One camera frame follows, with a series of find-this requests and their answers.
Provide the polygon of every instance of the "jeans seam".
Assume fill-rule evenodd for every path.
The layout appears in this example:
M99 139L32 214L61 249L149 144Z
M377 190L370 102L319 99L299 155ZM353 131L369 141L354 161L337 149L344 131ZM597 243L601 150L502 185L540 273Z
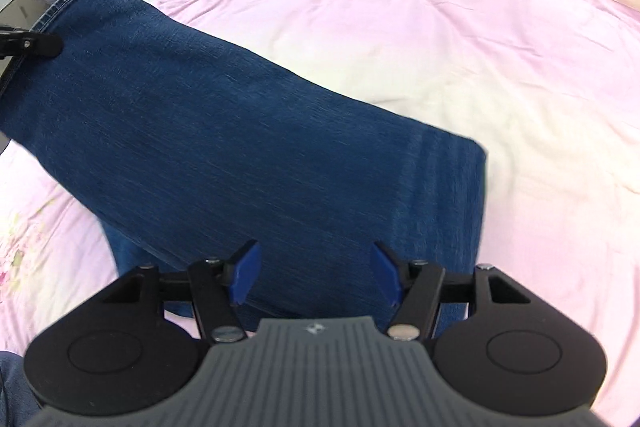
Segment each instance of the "jeans seam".
M57 15L62 11L62 9L68 6L68 4L73 1L75 0L55 1L55 3L53 3L36 21L31 31L43 32L44 30L46 30L56 19ZM18 70L18 68L20 68L20 66L24 62L24 59L24 56L13 57L4 70L4 73L0 75L0 98L2 98L7 87L9 86L9 84L11 84L11 80L14 77L15 72Z

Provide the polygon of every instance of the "pink duvet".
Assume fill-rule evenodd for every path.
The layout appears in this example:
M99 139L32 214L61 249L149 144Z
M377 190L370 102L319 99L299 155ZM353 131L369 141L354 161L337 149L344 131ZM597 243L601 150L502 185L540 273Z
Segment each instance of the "pink duvet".
M328 89L480 143L479 262L590 330L609 361L594 410L619 427L640 416L640 0L153 3ZM0 194L0 321L18 331L1 341L20 352L114 272L92 216L14 144L0 156Z

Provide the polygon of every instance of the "blue jeans leg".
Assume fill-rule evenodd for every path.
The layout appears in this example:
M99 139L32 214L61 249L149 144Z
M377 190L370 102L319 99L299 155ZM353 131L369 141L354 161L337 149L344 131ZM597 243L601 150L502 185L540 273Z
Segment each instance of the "blue jeans leg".
M35 29L65 49L12 60L0 130L138 248L116 255L120 267L145 252L181 270L257 239L254 310L379 325L393 310L370 273L372 241L472 269L484 197L473 141L330 92L141 0L59 0Z
M22 369L22 357L8 351L0 351L0 425L21 427L39 410Z

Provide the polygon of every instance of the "wrinkled fabric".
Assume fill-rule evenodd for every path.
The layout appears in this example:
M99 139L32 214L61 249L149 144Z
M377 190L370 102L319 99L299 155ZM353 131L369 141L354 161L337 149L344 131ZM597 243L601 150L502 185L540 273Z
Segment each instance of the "wrinkled fabric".
M22 427L40 411L27 379L24 378L22 357L0 351L0 377L0 425Z
M252 307L380 325L392 310L370 274L373 240L471 270L484 193L471 140L323 89L140 0L59 0L35 30L65 49L14 59L0 129L162 263L184 269L254 238Z

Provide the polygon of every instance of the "metal screw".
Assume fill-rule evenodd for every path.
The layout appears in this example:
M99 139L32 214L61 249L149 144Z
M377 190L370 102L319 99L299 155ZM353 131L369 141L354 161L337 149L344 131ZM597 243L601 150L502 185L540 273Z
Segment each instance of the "metal screw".
M213 339L220 344L233 344L244 339L244 331L235 326L220 326L211 331Z
M395 341L414 341L420 336L420 330L411 324L396 324L386 330L386 334Z

